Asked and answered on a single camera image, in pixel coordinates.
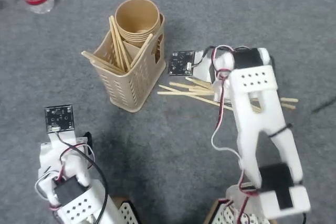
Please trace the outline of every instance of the plastic basket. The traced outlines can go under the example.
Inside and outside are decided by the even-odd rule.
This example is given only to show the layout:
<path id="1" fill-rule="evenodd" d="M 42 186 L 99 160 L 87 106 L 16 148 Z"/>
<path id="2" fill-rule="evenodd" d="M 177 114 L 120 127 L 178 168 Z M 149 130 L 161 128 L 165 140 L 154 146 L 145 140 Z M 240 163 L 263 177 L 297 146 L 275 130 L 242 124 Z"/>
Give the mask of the plastic basket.
<path id="1" fill-rule="evenodd" d="M 160 14 L 160 19 L 159 31 L 153 35 L 142 56 L 126 74 L 119 76 L 104 69 L 99 62 L 91 61 L 105 85 L 111 103 L 129 112 L 136 112 L 142 108 L 166 66 L 163 36 L 165 20 L 162 14 Z M 123 43 L 133 59 L 140 49 L 125 41 Z M 110 31 L 93 54 L 102 60 L 115 64 L 116 55 Z"/>

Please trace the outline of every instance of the gray carpet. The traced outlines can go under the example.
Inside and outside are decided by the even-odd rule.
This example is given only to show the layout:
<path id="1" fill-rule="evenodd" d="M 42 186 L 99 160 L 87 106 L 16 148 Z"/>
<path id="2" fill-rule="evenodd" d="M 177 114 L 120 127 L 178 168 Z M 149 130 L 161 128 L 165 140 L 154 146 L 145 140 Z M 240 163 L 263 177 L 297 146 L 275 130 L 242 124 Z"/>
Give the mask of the gray carpet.
<path id="1" fill-rule="evenodd" d="M 39 144 L 47 141 L 44 106 L 73 104 L 77 135 L 90 131 L 111 195 L 130 195 L 145 223 L 201 223 L 213 201 L 236 183 L 230 153 L 212 149 L 218 108 L 184 97 L 162 97 L 156 86 L 131 114 L 110 104 L 97 73 L 80 55 L 93 51 L 108 16 L 124 0 L 57 0 L 46 15 L 20 0 L 0 0 L 0 223 L 54 223 L 33 185 Z M 307 223 L 336 218 L 336 0 L 153 0 L 166 17 L 165 54 L 213 44 L 266 47 L 276 58 L 282 96 L 300 99 L 285 111 L 294 124 L 312 212 Z M 169 78 L 159 82 L 183 81 Z M 218 145 L 236 148 L 233 114 Z M 264 163 L 277 158 L 267 142 Z M 301 216 L 279 223 L 302 223 Z"/>

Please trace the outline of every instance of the robotic arm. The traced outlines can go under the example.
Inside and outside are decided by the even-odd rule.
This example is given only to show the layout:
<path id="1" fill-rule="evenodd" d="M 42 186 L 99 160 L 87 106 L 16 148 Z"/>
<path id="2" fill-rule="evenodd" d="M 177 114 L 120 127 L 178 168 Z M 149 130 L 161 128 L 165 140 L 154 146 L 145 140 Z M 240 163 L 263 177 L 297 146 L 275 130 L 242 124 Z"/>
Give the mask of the robotic arm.
<path id="1" fill-rule="evenodd" d="M 301 184 L 303 172 L 299 155 L 283 117 L 274 70 L 269 63 L 265 48 L 253 48 L 226 52 L 215 59 L 214 66 L 231 71 L 224 87 L 227 94 L 229 90 L 237 124 L 240 165 L 259 189 L 261 212 L 267 219 L 276 219 L 307 212 L 310 203 Z M 215 94 L 222 92 L 222 86 L 214 87 L 217 87 Z M 261 113 L 253 111 L 251 98 L 259 100 Z M 265 132 L 273 141 L 282 163 L 258 167 L 256 148 L 260 132 Z"/>
<path id="2" fill-rule="evenodd" d="M 122 205 L 127 208 L 127 215 L 122 214 L 109 196 L 104 204 L 107 188 L 99 180 L 90 178 L 90 158 L 83 158 L 66 145 L 72 145 L 85 156 L 90 152 L 94 158 L 88 138 L 75 136 L 72 105 L 47 107 L 45 113 L 50 142 L 41 145 L 41 168 L 35 189 L 49 202 L 50 210 L 57 213 L 64 224 L 124 224 L 129 219 L 137 224 L 129 203 Z"/>

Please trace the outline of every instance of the wooden stick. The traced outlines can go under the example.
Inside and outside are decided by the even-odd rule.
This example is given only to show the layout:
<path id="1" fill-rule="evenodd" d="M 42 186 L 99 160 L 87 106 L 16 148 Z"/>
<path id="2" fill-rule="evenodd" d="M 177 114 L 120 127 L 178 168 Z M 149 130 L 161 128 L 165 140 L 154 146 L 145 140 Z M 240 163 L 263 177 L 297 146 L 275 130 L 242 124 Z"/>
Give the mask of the wooden stick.
<path id="1" fill-rule="evenodd" d="M 99 61 L 91 60 L 90 62 L 91 62 L 91 64 L 93 64 L 93 65 L 95 65 L 95 66 L 98 66 L 98 67 L 100 67 L 100 68 L 103 68 L 103 69 L 105 69 L 106 71 L 112 72 L 112 73 L 117 74 L 117 75 L 119 75 L 119 76 L 122 76 L 123 74 L 125 74 L 124 72 L 121 72 L 121 70 L 117 71 L 117 70 L 115 70 L 115 69 L 109 68 L 108 66 L 102 64 L 102 63 L 99 62 Z"/>
<path id="2" fill-rule="evenodd" d="M 136 64 L 136 62 L 138 61 L 138 59 L 140 58 L 140 56 L 142 55 L 142 53 L 145 51 L 146 46 L 148 45 L 149 41 L 152 39 L 153 34 L 149 34 L 146 41 L 144 42 L 144 44 L 142 45 L 142 47 L 140 48 L 140 50 L 138 51 L 138 53 L 136 54 L 134 60 L 131 63 L 131 68 L 134 67 L 134 65 Z"/>
<path id="3" fill-rule="evenodd" d="M 117 25 L 116 25 L 116 21 L 114 20 L 114 17 L 113 16 L 110 16 L 110 19 L 112 21 L 112 24 L 113 24 L 113 27 L 114 27 L 114 32 L 115 32 L 115 36 L 117 38 L 117 41 L 118 41 L 118 44 L 120 45 L 120 49 L 121 49 L 121 52 L 122 52 L 122 56 L 124 58 L 124 61 L 126 63 L 126 67 L 127 67 L 127 70 L 130 70 L 131 69 L 131 65 L 128 61 L 128 57 L 126 55 L 126 51 L 125 51 L 125 48 L 124 48 L 124 44 L 121 40 L 121 37 L 120 37 L 120 34 L 119 34 L 119 31 L 118 31 L 118 28 L 117 28 Z"/>
<path id="4" fill-rule="evenodd" d="M 294 106 L 294 105 L 291 105 L 291 104 L 287 104 L 287 103 L 281 103 L 281 106 L 282 107 L 285 107 L 285 108 L 288 108 L 288 109 L 290 109 L 290 110 L 294 110 L 294 109 L 296 109 L 296 106 Z"/>
<path id="5" fill-rule="evenodd" d="M 207 89 L 189 89 L 190 92 L 204 92 L 207 94 L 214 94 L 215 91 L 207 90 Z"/>
<path id="6" fill-rule="evenodd" d="M 192 89 L 197 89 L 197 90 L 204 90 L 204 91 L 211 91 L 214 92 L 213 89 L 207 89 L 207 88 L 203 88 L 201 86 L 194 86 Z"/>
<path id="7" fill-rule="evenodd" d="M 281 102 L 299 102 L 299 99 L 296 98 L 286 98 L 286 97 L 281 97 L 280 98 Z"/>
<path id="8" fill-rule="evenodd" d="M 95 60 L 95 61 L 100 62 L 100 63 L 103 64 L 104 66 L 106 66 L 106 67 L 108 67 L 108 68 L 110 68 L 110 69 L 112 69 L 112 70 L 114 70 L 114 71 L 117 71 L 117 72 L 119 72 L 119 73 L 124 74 L 124 72 L 122 72 L 122 70 L 119 69 L 119 68 L 117 68 L 115 65 L 112 65 L 112 64 L 108 63 L 107 61 L 104 61 L 104 60 L 100 59 L 99 57 L 97 57 L 97 56 L 95 56 L 95 55 L 93 55 L 93 54 L 91 54 L 91 53 L 89 53 L 89 52 L 87 52 L 87 51 L 83 51 L 81 54 L 82 54 L 85 58 L 89 59 L 90 61 L 91 61 L 91 60 Z"/>
<path id="9" fill-rule="evenodd" d="M 158 94 L 166 94 L 166 95 L 213 95 L 213 94 L 209 94 L 209 93 L 206 93 L 206 92 L 182 92 L 182 91 L 179 91 L 179 92 L 159 91 L 157 93 Z"/>
<path id="10" fill-rule="evenodd" d="M 116 56 L 115 58 L 117 60 L 117 66 L 118 66 L 118 68 L 120 68 L 123 71 L 125 71 L 125 68 L 121 65 L 121 58 L 119 56 L 118 43 L 117 43 L 117 39 L 116 39 L 116 34 L 114 32 L 112 20 L 110 18 L 109 18 L 109 24 L 110 24 L 110 30 L 111 30 L 111 35 L 112 35 L 113 47 L 114 47 L 115 56 Z"/>
<path id="11" fill-rule="evenodd" d="M 211 84 L 209 84 L 207 82 L 199 81 L 199 80 L 194 80 L 194 79 L 191 79 L 189 77 L 186 77 L 185 79 L 188 80 L 188 81 L 191 81 L 192 83 L 197 84 L 197 85 L 199 85 L 199 86 L 201 86 L 203 88 L 212 89 Z"/>
<path id="12" fill-rule="evenodd" d="M 180 90 L 173 89 L 173 88 L 170 88 L 170 87 L 161 85 L 161 84 L 159 84 L 159 87 L 160 87 L 160 88 L 163 88 L 163 89 L 170 90 L 170 91 L 174 91 L 174 92 L 181 92 Z M 203 101 L 203 102 L 206 102 L 206 103 L 213 104 L 213 105 L 215 105 L 215 106 L 219 106 L 219 103 L 218 103 L 218 102 L 214 102 L 214 101 L 211 101 L 211 100 L 202 98 L 202 97 L 197 97 L 197 96 L 190 95 L 190 94 L 188 94 L 188 95 L 186 95 L 186 96 L 187 96 L 187 97 L 194 98 L 194 99 L 197 99 L 197 100 L 200 100 L 200 101 Z M 227 110 L 231 110 L 231 111 L 233 110 L 231 107 L 226 106 L 226 105 L 224 105 L 224 108 L 227 109 Z"/>

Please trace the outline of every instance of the chopstick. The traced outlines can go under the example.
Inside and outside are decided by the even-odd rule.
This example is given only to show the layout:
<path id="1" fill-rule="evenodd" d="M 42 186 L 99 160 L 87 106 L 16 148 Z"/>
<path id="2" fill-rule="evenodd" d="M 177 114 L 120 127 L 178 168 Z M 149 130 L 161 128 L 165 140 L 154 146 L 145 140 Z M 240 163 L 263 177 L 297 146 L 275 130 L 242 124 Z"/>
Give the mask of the chopstick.
<path id="1" fill-rule="evenodd" d="M 160 88 L 163 88 L 163 89 L 170 90 L 170 91 L 174 91 L 174 92 L 181 92 L 180 90 L 173 89 L 173 88 L 170 88 L 170 87 L 161 85 L 161 84 L 159 84 L 159 87 L 160 87 Z M 195 96 L 195 95 L 191 95 L 191 94 L 187 94 L 186 96 L 187 96 L 187 97 L 194 98 L 194 99 L 197 99 L 197 100 L 200 100 L 200 101 L 203 101 L 203 102 L 206 102 L 206 103 L 209 103 L 209 104 L 213 104 L 213 105 L 215 105 L 215 106 L 219 106 L 219 103 L 214 102 L 214 101 L 211 101 L 211 100 L 208 100 L 208 99 L 205 99 L 205 98 L 202 98 L 202 97 L 197 97 L 197 96 Z M 231 110 L 231 111 L 233 110 L 231 107 L 226 106 L 226 105 L 224 105 L 224 108 L 227 109 L 227 110 Z"/>
<path id="2" fill-rule="evenodd" d="M 110 16 L 110 20 L 113 24 L 113 27 L 114 27 L 114 32 L 115 32 L 115 36 L 117 38 L 117 43 L 119 44 L 120 46 L 120 49 L 121 49 L 121 54 L 123 56 L 123 59 L 124 59 L 124 62 L 126 63 L 126 68 L 127 68 L 127 71 L 131 69 L 131 65 L 128 61 L 128 57 L 127 57 L 127 54 L 126 54 L 126 51 L 125 51 L 125 48 L 124 48 L 124 44 L 121 40 L 121 37 L 120 37 L 120 34 L 119 34 L 119 31 L 118 31 L 118 28 L 117 28 L 117 25 L 116 25 L 116 21 L 114 20 L 114 17 L 113 15 Z"/>
<path id="3" fill-rule="evenodd" d="M 116 39 L 116 32 L 114 31 L 113 22 L 112 22 L 112 20 L 110 18 L 109 18 L 109 24 L 110 24 L 110 30 L 111 30 L 111 35 L 112 35 L 114 52 L 115 52 L 115 56 L 116 56 L 115 58 L 117 60 L 117 66 L 118 66 L 118 68 L 120 68 L 123 71 L 125 71 L 125 67 L 121 63 L 121 58 L 120 58 L 118 43 L 117 43 L 117 39 Z"/>
<path id="4" fill-rule="evenodd" d="M 166 95 L 213 95 L 211 93 L 206 93 L 206 92 L 163 92 L 163 91 L 158 91 L 158 94 L 166 94 Z"/>
<path id="5" fill-rule="evenodd" d="M 93 54 L 91 54 L 91 53 L 89 53 L 87 51 L 83 51 L 81 54 L 85 58 L 89 59 L 90 61 L 95 60 L 97 62 L 100 62 L 101 64 L 104 65 L 104 68 L 111 69 L 110 71 L 113 72 L 113 73 L 117 72 L 118 74 L 124 74 L 124 72 L 121 69 L 117 68 L 116 66 L 108 63 L 107 61 L 104 61 L 104 60 L 100 59 L 99 57 L 97 57 L 97 56 L 95 56 L 95 55 L 93 55 Z"/>
<path id="6" fill-rule="evenodd" d="M 138 53 L 136 54 L 134 60 L 131 63 L 131 68 L 134 67 L 134 65 L 136 64 L 136 62 L 138 61 L 138 59 L 140 58 L 140 56 L 142 55 L 142 53 L 145 51 L 145 48 L 147 47 L 149 41 L 152 39 L 153 34 L 149 34 L 146 41 L 144 42 L 144 44 L 142 45 L 142 47 L 140 48 L 140 50 L 138 51 Z"/>

